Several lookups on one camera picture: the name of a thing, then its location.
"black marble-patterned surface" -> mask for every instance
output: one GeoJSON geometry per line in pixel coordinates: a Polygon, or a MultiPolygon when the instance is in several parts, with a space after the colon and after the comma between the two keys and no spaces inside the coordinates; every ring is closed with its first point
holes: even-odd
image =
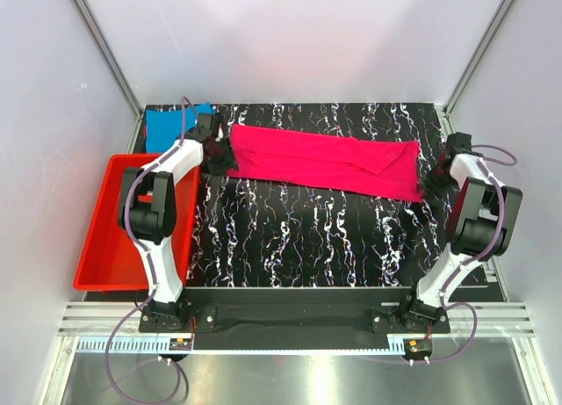
{"type": "MultiPolygon", "coordinates": [[[[432,104],[216,108],[229,127],[243,123],[361,140],[418,141],[420,176],[443,148],[432,104]]],[[[430,207],[228,177],[204,177],[199,195],[189,286],[410,286],[439,258],[450,211],[449,200],[430,207]]],[[[464,283],[483,284],[483,271],[464,283]]]]}

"white robotic arm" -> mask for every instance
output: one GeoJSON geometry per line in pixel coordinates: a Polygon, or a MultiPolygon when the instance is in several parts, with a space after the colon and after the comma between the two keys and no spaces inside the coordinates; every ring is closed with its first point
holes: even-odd
{"type": "Polygon", "coordinates": [[[445,321],[443,304],[461,282],[484,261],[503,254],[511,241],[522,192],[495,178],[482,155],[472,151],[469,134],[449,136],[445,153],[421,188],[431,201],[454,184],[461,192],[445,227],[445,251],[393,317],[407,330],[445,321]]]}
{"type": "Polygon", "coordinates": [[[163,314],[174,314],[173,304],[183,290],[171,248],[171,234],[177,218],[174,187],[199,165],[211,174],[237,168],[230,141],[221,137],[222,124],[218,114],[199,114],[197,126],[184,138],[153,162],[142,168],[128,168],[123,174],[119,225],[125,228],[126,197],[135,179],[150,170],[134,190],[128,215],[133,235],[139,240],[134,245],[147,274],[149,294],[154,293],[153,301],[163,314]],[[145,194],[152,195],[151,201],[140,199],[145,194]]]}

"pink cloth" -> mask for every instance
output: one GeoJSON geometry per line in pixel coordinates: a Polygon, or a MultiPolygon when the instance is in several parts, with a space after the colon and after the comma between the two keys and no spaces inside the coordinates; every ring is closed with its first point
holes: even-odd
{"type": "Polygon", "coordinates": [[[422,201],[416,192],[417,141],[360,141],[236,124],[231,142],[240,170],[230,170],[230,177],[422,201]]]}

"purple cable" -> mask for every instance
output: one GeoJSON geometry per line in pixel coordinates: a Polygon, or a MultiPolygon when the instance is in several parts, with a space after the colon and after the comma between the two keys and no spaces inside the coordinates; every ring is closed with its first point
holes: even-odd
{"type": "Polygon", "coordinates": [[[505,153],[506,155],[508,155],[511,158],[511,162],[504,162],[500,159],[495,159],[493,157],[483,157],[483,159],[487,162],[494,162],[494,163],[499,163],[500,165],[503,166],[516,166],[517,165],[517,158],[515,157],[515,155],[513,153],[511,153],[510,151],[504,149],[504,148],[499,148],[498,146],[494,146],[493,144],[475,144],[474,146],[472,146],[473,148],[492,148],[493,150],[498,150],[501,153],[505,153]]]}
{"type": "MultiPolygon", "coordinates": [[[[184,144],[185,127],[186,127],[185,104],[184,104],[184,102],[187,102],[188,105],[193,109],[193,111],[195,112],[196,119],[197,119],[197,116],[198,116],[197,111],[195,110],[195,106],[193,106],[193,104],[191,103],[191,101],[187,97],[183,97],[182,98],[182,133],[180,135],[180,142],[179,142],[180,146],[182,144],[184,144]]],[[[152,279],[152,284],[155,288],[152,290],[152,293],[141,304],[139,304],[137,307],[133,308],[129,313],[127,313],[125,315],[125,317],[123,317],[119,321],[119,323],[117,323],[117,325],[113,329],[113,332],[110,334],[109,338],[107,339],[107,345],[105,346],[105,352],[104,352],[104,363],[105,363],[105,372],[107,373],[107,378],[109,379],[109,382],[110,382],[111,386],[113,387],[113,389],[115,389],[115,391],[118,393],[118,395],[121,396],[123,399],[125,399],[125,400],[127,400],[131,403],[137,404],[137,405],[153,405],[153,404],[154,405],[163,405],[165,403],[168,403],[174,398],[174,396],[176,396],[177,391],[179,390],[179,385],[180,385],[181,380],[182,380],[182,375],[187,380],[187,376],[184,373],[184,369],[178,363],[176,363],[175,361],[170,361],[170,363],[174,366],[174,368],[176,369],[176,372],[177,372],[177,383],[176,383],[176,387],[174,387],[174,390],[172,391],[172,393],[166,399],[163,399],[163,400],[157,401],[157,402],[137,401],[136,399],[134,399],[133,397],[129,396],[128,394],[126,394],[125,392],[123,392],[121,390],[121,388],[117,384],[117,381],[113,378],[112,369],[111,369],[110,363],[109,363],[109,349],[111,348],[113,338],[117,335],[117,332],[119,332],[119,329],[121,328],[121,326],[123,326],[123,324],[133,314],[135,314],[137,311],[141,311],[155,297],[156,289],[158,289],[158,280],[156,278],[155,265],[152,261],[152,257],[150,256],[150,253],[148,252],[148,247],[145,244],[143,244],[135,236],[133,230],[131,229],[130,209],[131,209],[131,203],[133,202],[134,192],[136,191],[136,189],[139,186],[139,184],[141,183],[141,181],[144,179],[144,177],[146,175],[148,175],[149,172],[151,172],[156,167],[158,167],[159,165],[162,165],[164,162],[166,162],[178,150],[179,150],[179,147],[173,148],[166,155],[163,155],[158,160],[158,162],[153,163],[152,165],[150,165],[146,169],[144,169],[139,174],[139,176],[137,178],[135,178],[133,184],[131,185],[131,188],[129,189],[129,192],[126,195],[126,200],[125,200],[125,212],[124,212],[124,216],[123,216],[123,221],[125,222],[125,231],[126,231],[128,237],[131,239],[131,241],[133,241],[135,244],[139,245],[142,248],[142,250],[145,253],[147,253],[148,267],[150,268],[150,278],[152,279]]]]}

